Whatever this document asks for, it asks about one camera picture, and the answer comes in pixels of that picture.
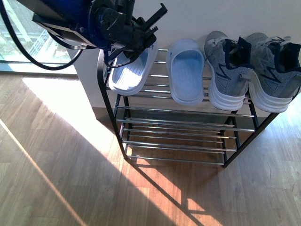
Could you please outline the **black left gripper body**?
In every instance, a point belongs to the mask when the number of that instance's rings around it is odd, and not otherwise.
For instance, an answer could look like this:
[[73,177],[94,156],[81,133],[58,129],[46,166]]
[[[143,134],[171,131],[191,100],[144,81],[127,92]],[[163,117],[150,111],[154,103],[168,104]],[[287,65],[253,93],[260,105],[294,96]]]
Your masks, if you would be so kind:
[[132,32],[128,33],[128,30],[124,30],[122,33],[122,42],[117,42],[112,48],[123,50],[122,53],[128,59],[137,59],[146,48],[149,48],[157,40],[154,35],[157,27],[152,26],[150,29],[144,30],[143,24],[145,22],[142,17],[137,19],[132,17],[131,25],[126,27],[132,28]]

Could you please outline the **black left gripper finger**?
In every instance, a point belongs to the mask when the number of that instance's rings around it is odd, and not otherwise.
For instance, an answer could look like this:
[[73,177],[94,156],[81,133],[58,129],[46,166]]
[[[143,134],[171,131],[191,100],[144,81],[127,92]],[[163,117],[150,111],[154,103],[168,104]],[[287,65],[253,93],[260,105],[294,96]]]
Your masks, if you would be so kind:
[[122,66],[126,66],[130,63],[132,63],[132,60],[129,60],[126,63],[122,63],[122,64],[113,64],[114,60],[123,52],[123,50],[121,49],[114,49],[112,53],[109,54],[109,52],[111,51],[110,48],[104,47],[103,48],[103,62],[104,64],[109,67],[109,68],[120,68]]
[[164,5],[164,3],[160,4],[161,7],[160,9],[153,14],[144,24],[143,24],[143,29],[148,30],[150,29],[160,18],[162,18],[167,12],[167,8]]

